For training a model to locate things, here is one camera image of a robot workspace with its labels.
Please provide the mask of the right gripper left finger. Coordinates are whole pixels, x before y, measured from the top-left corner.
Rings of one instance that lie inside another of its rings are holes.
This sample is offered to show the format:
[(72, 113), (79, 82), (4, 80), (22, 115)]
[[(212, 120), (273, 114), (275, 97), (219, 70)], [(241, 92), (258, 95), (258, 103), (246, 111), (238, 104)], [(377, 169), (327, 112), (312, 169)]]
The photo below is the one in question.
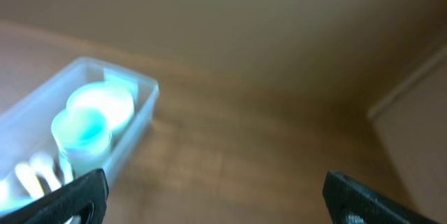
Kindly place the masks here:
[(108, 195), (104, 170), (92, 170), (55, 192), (1, 217), (1, 224), (62, 224), (73, 216), (79, 216), (82, 223), (101, 224)]

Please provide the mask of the clear plastic container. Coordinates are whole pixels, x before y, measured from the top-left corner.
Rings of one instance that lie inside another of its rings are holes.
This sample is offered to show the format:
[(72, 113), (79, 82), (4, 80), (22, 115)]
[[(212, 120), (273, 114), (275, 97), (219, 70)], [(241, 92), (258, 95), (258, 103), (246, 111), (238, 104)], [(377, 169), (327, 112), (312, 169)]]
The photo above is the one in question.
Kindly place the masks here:
[(130, 90), (135, 112), (127, 127), (112, 138), (110, 157), (102, 169), (113, 185), (152, 120), (159, 96), (156, 80), (98, 59), (80, 57), (1, 115), (1, 200), (31, 197), (14, 167), (37, 151), (59, 157), (50, 124), (69, 96), (92, 82), (114, 82)]

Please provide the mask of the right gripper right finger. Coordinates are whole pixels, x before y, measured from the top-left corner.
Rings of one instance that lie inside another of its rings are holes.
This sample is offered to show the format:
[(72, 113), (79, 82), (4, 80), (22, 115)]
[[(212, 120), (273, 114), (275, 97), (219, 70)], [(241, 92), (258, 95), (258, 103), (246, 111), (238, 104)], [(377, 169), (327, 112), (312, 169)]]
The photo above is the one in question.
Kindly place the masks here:
[(333, 223), (437, 224), (340, 172), (326, 174), (323, 198)]

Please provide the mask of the green plastic fork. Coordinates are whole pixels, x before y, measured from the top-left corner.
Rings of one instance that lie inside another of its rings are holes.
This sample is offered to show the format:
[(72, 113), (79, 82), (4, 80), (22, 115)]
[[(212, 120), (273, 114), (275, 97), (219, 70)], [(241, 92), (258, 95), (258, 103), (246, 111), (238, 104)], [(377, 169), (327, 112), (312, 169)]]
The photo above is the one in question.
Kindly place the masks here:
[(63, 154), (59, 155), (59, 166), (64, 176), (64, 184), (72, 182), (74, 180), (73, 168)]

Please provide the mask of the blue plastic cup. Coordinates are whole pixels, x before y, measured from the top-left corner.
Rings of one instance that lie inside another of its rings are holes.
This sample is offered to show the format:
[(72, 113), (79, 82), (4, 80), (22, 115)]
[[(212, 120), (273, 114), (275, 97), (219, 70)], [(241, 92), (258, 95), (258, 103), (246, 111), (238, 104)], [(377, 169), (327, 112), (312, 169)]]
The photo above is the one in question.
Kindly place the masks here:
[(68, 154), (97, 156), (111, 144), (107, 118), (89, 107), (62, 110), (52, 120), (51, 133), (59, 149)]

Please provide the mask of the green plastic cup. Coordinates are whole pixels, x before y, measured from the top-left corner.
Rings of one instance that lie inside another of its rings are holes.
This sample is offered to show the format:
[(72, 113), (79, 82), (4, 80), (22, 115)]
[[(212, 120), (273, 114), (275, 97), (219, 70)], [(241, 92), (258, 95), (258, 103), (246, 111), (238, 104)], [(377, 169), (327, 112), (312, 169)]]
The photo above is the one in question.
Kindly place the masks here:
[(110, 153), (111, 148), (107, 147), (100, 152), (90, 152), (88, 150), (67, 151), (64, 155), (67, 161), (71, 164), (74, 172), (81, 176), (92, 170), (102, 168), (110, 157)]

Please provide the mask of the yellow plastic fork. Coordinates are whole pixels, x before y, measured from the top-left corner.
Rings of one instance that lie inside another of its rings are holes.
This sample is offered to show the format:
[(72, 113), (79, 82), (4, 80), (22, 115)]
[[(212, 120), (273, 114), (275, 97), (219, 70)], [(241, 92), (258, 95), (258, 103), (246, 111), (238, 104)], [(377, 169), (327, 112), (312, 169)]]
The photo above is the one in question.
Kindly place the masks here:
[(39, 199), (45, 195), (36, 173), (28, 163), (18, 163), (15, 166), (15, 174), (33, 199)]

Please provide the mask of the blue plastic fork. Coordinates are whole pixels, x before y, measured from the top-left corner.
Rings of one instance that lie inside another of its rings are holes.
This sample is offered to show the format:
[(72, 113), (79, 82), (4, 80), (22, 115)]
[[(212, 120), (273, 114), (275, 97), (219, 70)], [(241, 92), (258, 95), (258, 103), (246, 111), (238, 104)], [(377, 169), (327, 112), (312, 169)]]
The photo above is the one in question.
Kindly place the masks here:
[(31, 204), (34, 201), (32, 197), (19, 197), (13, 199), (1, 200), (0, 212), (2, 216), (5, 216), (11, 212), (17, 211), (22, 207)]

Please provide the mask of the blue plastic bowl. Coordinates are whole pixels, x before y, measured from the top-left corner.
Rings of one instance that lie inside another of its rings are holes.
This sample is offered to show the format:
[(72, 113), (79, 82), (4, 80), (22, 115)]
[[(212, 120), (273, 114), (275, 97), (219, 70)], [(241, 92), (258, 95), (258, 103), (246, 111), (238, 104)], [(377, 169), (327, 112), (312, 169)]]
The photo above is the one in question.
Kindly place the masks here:
[(131, 92), (114, 82), (92, 82), (76, 89), (69, 96), (66, 109), (71, 112), (79, 108), (100, 111), (114, 137), (123, 132), (135, 112)]

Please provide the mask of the pink plastic spoon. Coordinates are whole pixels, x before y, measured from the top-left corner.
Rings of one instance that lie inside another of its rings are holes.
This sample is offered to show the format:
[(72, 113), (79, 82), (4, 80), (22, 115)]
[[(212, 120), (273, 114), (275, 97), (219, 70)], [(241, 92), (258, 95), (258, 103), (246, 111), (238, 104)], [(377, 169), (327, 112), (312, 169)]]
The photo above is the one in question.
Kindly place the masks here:
[(61, 188), (61, 182), (53, 170), (54, 159), (51, 155), (45, 152), (37, 152), (29, 159), (29, 163), (34, 172), (46, 180), (51, 191)]

